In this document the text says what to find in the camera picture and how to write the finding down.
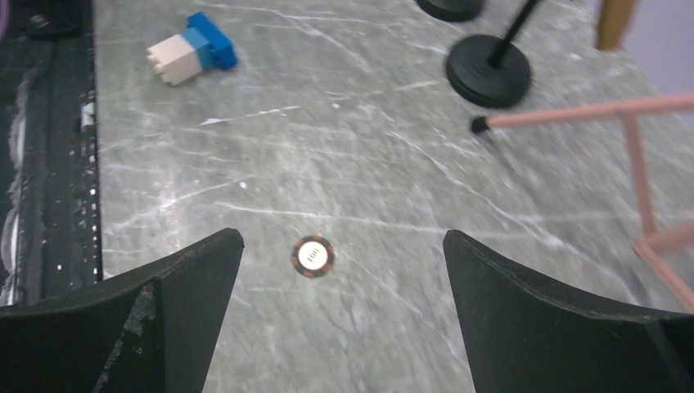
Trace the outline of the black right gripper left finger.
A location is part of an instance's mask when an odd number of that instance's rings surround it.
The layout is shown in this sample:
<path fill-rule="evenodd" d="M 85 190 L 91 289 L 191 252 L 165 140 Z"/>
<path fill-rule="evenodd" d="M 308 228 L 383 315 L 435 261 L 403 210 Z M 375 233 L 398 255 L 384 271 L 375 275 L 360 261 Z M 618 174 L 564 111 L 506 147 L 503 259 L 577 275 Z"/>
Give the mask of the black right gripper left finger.
<path fill-rule="evenodd" d="M 202 391 L 243 249 L 225 228 L 68 295 L 2 308 L 2 391 Z"/>

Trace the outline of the black round-base clip mic stand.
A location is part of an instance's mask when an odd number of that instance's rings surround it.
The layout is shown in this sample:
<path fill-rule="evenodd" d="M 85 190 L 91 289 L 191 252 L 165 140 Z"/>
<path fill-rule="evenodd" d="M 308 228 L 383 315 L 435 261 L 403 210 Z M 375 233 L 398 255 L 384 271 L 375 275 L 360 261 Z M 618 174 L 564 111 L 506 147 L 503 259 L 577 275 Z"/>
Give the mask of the black round-base clip mic stand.
<path fill-rule="evenodd" d="M 530 90 L 532 70 L 513 40 L 538 5 L 538 0 L 526 1 L 501 38 L 476 34 L 451 47 L 444 70 L 462 98 L 492 109 L 509 108 L 522 101 Z"/>

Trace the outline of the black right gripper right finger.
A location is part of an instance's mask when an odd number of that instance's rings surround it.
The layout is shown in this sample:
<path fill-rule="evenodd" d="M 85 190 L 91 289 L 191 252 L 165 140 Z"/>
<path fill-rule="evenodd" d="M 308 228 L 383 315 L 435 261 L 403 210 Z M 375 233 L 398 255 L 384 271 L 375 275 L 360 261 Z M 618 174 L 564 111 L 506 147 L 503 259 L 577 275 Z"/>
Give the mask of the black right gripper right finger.
<path fill-rule="evenodd" d="M 572 287 L 459 230 L 443 248 L 476 391 L 692 391 L 690 314 Z"/>

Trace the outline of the gold microphone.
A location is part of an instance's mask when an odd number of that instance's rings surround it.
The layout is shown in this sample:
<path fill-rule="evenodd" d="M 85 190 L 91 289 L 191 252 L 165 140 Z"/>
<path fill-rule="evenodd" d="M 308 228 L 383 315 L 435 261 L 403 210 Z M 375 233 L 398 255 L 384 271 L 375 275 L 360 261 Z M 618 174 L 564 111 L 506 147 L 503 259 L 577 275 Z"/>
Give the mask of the gold microphone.
<path fill-rule="evenodd" d="M 607 52 L 622 48 L 638 0 L 602 0 L 596 26 L 595 48 Z"/>

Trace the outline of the black round-base fork mic stand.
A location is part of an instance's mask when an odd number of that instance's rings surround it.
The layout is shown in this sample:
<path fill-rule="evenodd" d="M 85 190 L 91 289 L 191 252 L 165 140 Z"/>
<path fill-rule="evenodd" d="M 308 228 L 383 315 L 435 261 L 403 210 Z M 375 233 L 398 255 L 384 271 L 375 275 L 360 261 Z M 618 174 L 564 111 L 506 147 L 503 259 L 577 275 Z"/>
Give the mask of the black round-base fork mic stand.
<path fill-rule="evenodd" d="M 475 19 L 483 10 L 485 0 L 416 0 L 429 16 L 449 22 Z"/>

